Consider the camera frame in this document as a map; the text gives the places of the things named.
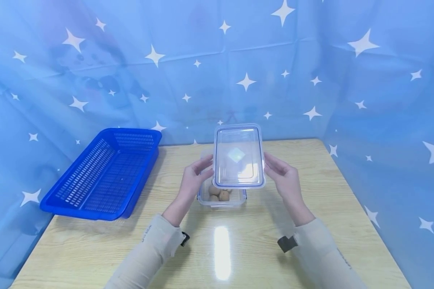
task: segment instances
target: blue curtain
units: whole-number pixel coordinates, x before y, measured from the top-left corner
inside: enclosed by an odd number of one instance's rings
[[[178,145],[245,122],[323,140],[412,287],[434,288],[434,0],[0,0],[0,288],[99,131]]]

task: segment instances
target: black wrist strap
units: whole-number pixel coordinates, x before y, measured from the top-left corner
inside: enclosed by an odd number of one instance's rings
[[[286,253],[296,247],[297,242],[294,239],[294,236],[291,236],[290,238],[283,236],[278,240],[278,246],[280,246],[281,250],[283,250],[283,253]]]

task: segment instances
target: plastic food container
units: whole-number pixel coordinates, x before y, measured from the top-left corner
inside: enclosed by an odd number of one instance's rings
[[[215,174],[198,192],[198,201],[212,208],[238,207],[246,200],[246,189],[265,186],[262,134],[256,124],[219,126],[214,136]],[[229,201],[210,201],[209,187],[231,189]]]

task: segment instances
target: right hand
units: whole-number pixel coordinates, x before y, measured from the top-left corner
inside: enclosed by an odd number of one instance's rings
[[[283,198],[283,201],[303,205],[297,169],[269,153],[264,153],[264,155],[265,173],[275,181],[276,189],[278,194]]]

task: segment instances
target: clear plastic box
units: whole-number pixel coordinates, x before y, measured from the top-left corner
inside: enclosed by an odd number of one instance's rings
[[[221,189],[265,186],[262,132],[257,124],[218,126],[214,136],[212,183]]]

